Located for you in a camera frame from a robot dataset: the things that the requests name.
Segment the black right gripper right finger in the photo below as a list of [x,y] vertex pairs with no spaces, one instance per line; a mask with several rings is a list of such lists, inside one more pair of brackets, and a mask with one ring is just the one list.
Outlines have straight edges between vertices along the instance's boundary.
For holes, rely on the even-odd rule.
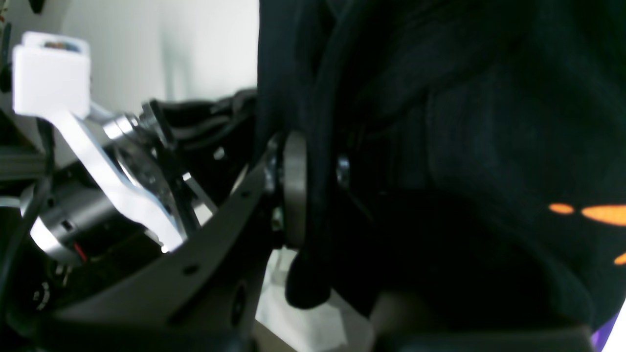
[[589,241],[577,214],[592,189],[585,154],[419,158],[409,184],[380,158],[354,156],[344,238],[354,285],[340,293],[388,334],[543,333],[595,325]]

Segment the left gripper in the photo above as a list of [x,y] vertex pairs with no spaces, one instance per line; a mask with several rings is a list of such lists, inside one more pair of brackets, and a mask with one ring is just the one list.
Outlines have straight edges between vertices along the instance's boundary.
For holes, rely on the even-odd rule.
[[81,262],[70,249],[83,234],[102,238],[121,226],[141,226],[165,249],[165,257],[101,292],[81,299],[69,293],[45,301],[33,313],[172,313],[188,303],[216,272],[244,229],[244,215],[259,197],[227,191],[246,159],[243,145],[231,156],[209,154],[253,129],[257,91],[244,89],[216,102],[159,102],[140,116],[109,114],[96,105],[78,116],[67,103],[27,110],[53,147],[59,132],[77,161],[45,174],[28,238],[50,259]]

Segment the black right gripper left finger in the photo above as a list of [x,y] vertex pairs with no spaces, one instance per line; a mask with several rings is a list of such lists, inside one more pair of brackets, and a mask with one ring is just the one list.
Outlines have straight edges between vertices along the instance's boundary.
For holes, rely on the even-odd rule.
[[45,350],[254,350],[269,256],[306,237],[307,145],[277,135],[241,185],[174,252],[44,321]]

